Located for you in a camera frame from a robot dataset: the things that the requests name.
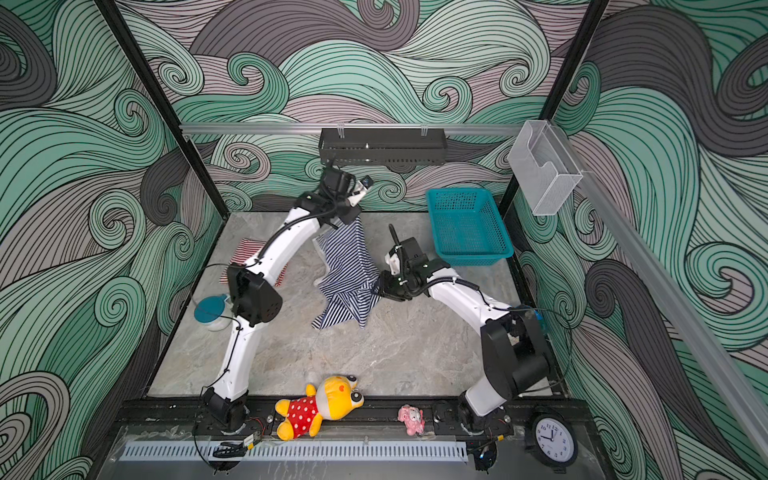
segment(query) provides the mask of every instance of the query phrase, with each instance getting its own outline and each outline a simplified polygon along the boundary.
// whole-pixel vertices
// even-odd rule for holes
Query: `teal basket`
[[[436,188],[427,192],[435,251],[451,265],[493,265],[514,253],[491,192]]]

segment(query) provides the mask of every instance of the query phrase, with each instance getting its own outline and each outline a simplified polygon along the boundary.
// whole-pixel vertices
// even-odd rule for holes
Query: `plush toy leg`
[[[275,410],[282,416],[288,416],[288,407],[290,406],[290,400],[282,399],[275,404]]]
[[[323,424],[323,416],[318,414],[315,415],[315,418],[312,419],[312,425],[310,425],[310,437],[313,437],[317,435],[317,432],[320,431],[320,426]]]
[[[293,426],[288,420],[283,421],[283,423],[277,427],[277,436],[284,442],[293,440]]]

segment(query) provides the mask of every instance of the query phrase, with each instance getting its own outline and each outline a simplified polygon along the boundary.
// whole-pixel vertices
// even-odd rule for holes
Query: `white arm segment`
[[[283,225],[308,214],[309,212],[302,208],[293,208],[288,212],[288,217]],[[254,273],[263,273],[264,279],[274,286],[288,260],[318,230],[320,230],[320,223],[317,219],[313,218],[297,223],[275,239],[264,252],[261,263],[249,267],[248,270]],[[256,262],[256,255],[246,260],[245,265],[254,262]],[[240,398],[247,392],[250,366],[259,346],[261,333],[269,325],[269,323],[257,323],[255,326],[250,326],[242,316],[238,316],[237,319],[240,321],[240,325],[238,326],[237,322],[232,322],[230,342],[227,344],[227,351],[224,353],[224,360],[219,370],[220,378],[212,385],[217,395],[230,400]]]
[[[444,268],[436,271],[432,274],[427,281],[434,280],[443,276],[461,278],[456,270],[452,268]],[[458,285],[456,283],[444,282],[438,283],[430,287],[429,295],[435,300],[443,302],[451,310],[456,312],[461,318],[464,319],[475,331],[480,335],[480,327],[485,325],[485,322],[490,319],[497,319],[507,314],[506,311],[495,310],[491,307],[506,310],[510,306],[506,303],[499,302],[492,299],[490,296],[485,295],[485,301],[488,302],[491,307],[485,305],[482,301],[480,292],[476,292],[473,289]],[[480,380],[477,381],[472,387],[467,390],[466,399],[472,411],[478,416],[486,416],[493,409],[497,409],[503,405],[506,400],[500,396],[496,390],[491,386],[488,378],[483,373]]]

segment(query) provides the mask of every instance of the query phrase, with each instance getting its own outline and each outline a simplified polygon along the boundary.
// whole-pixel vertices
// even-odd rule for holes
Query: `teal lid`
[[[197,304],[194,318],[200,323],[211,323],[224,313],[224,300],[227,295],[208,296]]]

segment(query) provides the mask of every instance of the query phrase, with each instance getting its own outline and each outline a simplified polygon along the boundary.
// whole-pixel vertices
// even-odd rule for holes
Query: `clock face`
[[[574,454],[574,440],[565,425],[544,417],[536,423],[536,443],[544,454],[556,462],[567,462]]]

